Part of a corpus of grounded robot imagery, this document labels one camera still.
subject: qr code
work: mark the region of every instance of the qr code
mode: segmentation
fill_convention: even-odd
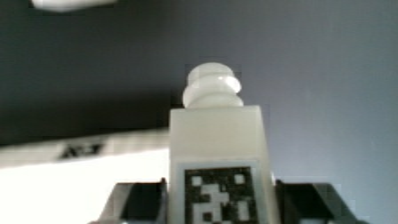
[[[185,223],[260,223],[251,167],[185,170]]]

